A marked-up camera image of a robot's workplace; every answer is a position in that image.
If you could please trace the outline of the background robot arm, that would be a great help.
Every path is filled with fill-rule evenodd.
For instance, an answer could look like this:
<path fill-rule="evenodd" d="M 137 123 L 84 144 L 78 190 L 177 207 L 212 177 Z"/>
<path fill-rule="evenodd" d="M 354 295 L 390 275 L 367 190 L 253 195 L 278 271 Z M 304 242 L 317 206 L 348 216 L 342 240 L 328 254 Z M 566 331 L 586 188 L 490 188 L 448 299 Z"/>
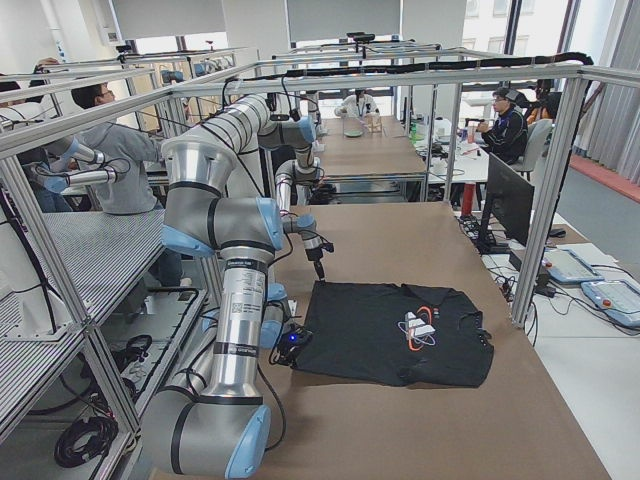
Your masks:
<path fill-rule="evenodd" d="M 100 150 L 86 146 L 73 135 L 46 144 L 44 149 L 57 161 L 34 164 L 30 171 L 38 183 L 54 193 L 62 193 L 74 185 L 116 183 L 129 170 L 129 164 L 123 168 L 120 160 L 111 159 Z"/>

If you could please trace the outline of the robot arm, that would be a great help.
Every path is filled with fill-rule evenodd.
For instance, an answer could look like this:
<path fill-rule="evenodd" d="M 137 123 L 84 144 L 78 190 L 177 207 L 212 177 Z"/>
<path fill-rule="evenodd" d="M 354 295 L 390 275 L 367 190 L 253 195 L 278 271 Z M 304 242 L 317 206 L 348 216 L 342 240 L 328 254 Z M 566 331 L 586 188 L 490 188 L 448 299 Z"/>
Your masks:
<path fill-rule="evenodd" d="M 144 446 L 158 469 L 245 479 L 259 468 L 271 411 L 256 385 L 268 268 L 283 246 L 276 201 L 224 193 L 252 143 L 308 147 L 304 122 L 272 120 L 263 94 L 245 96 L 163 143 L 170 164 L 161 239 L 197 258 L 222 259 L 213 330 L 150 400 Z"/>
<path fill-rule="evenodd" d="M 275 199 L 284 233 L 301 237 L 307 259 L 313 263 L 318 279 L 324 281 L 323 252 L 332 253 L 334 246 L 317 232 L 316 220 L 311 214 L 296 217 L 290 212 L 294 186 L 320 178 L 320 160 L 313 155 L 315 124 L 309 116 L 300 116 L 293 109 L 289 115 L 277 113 L 275 93 L 267 95 L 266 106 L 269 120 L 258 133 L 259 147 L 268 151 L 290 147 L 294 151 L 294 158 L 280 165 L 275 174 Z"/>

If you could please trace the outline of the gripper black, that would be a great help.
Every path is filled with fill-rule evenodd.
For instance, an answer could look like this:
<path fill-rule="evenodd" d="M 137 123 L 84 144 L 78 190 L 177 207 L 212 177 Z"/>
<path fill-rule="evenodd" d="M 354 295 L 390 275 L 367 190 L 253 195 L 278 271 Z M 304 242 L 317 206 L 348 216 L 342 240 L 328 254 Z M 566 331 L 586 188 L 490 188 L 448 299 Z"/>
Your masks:
<path fill-rule="evenodd" d="M 313 332 L 300 324 L 290 324 L 279 337 L 276 343 L 276 354 L 271 354 L 271 365 L 297 367 L 297 358 L 301 351 L 310 344 Z"/>
<path fill-rule="evenodd" d="M 303 246 L 305 253 L 309 261 L 314 261 L 313 266 L 316 275 L 320 281 L 324 281 L 326 278 L 324 266 L 320 261 L 323 258 L 323 252 L 334 252 L 334 245 L 331 242 L 323 240 L 320 236 L 314 236 L 312 238 L 304 239 Z"/>

